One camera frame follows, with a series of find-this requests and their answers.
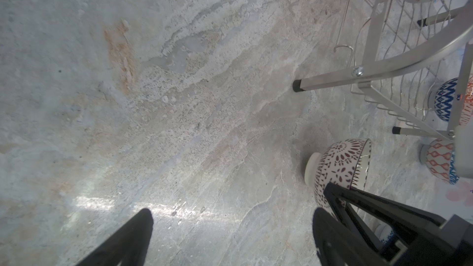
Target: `brown floral pattern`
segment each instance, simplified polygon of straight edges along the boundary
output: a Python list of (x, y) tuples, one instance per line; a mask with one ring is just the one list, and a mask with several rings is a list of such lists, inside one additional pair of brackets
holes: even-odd
[(334, 217), (334, 212), (323, 195), (323, 190), (328, 183), (335, 183), (349, 189), (353, 182), (358, 181), (360, 176), (358, 162), (366, 144), (368, 144), (366, 147), (370, 149), (369, 153), (371, 153), (369, 139), (348, 139), (337, 142), (330, 146), (320, 159), (314, 186), (316, 200), (319, 206)]

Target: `pink flower print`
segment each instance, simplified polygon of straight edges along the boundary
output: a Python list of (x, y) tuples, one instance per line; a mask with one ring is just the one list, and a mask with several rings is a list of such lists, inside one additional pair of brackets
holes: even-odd
[(454, 187), (456, 189), (449, 189), (445, 197), (450, 201), (464, 201), (465, 206), (473, 206), (473, 184), (469, 181), (458, 181)]

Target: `marble surface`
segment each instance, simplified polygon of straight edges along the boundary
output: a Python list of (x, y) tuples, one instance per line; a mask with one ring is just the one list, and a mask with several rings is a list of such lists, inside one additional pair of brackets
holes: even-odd
[(147, 265), (318, 265), (303, 168), (347, 138), (369, 192), (429, 209), (419, 138), (347, 86), (291, 89), (345, 66), (345, 2), (0, 0), (0, 265), (74, 265), (143, 207)]

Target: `wire rack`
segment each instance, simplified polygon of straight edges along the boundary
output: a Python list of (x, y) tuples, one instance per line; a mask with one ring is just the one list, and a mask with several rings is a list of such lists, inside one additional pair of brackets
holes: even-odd
[[(293, 89), (300, 92), (351, 84), (352, 93), (363, 95), (366, 102), (376, 104), (405, 126), (393, 133), (453, 139), (473, 62), (473, 45), (466, 44), (473, 37), (473, 2), (465, 8), (461, 7), (465, 0), (364, 2), (371, 8), (371, 17), (360, 27), (354, 45), (339, 44), (348, 0), (334, 47), (334, 51), (351, 50), (346, 68), (295, 80)], [(366, 43), (360, 62), (357, 51), (361, 39)], [(452, 52), (462, 47), (465, 51), (460, 63)], [(463, 80), (456, 87), (456, 94), (463, 98), (453, 101), (447, 130), (436, 130), (426, 121), (433, 110), (429, 96), (452, 74)]]

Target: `bolt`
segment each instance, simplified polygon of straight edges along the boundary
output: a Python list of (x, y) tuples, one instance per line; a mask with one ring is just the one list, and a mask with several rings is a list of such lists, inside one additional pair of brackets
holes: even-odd
[(352, 76), (353, 77), (360, 77), (363, 75), (363, 67), (362, 66), (358, 66), (358, 67), (355, 67), (355, 69), (353, 69), (352, 71)]

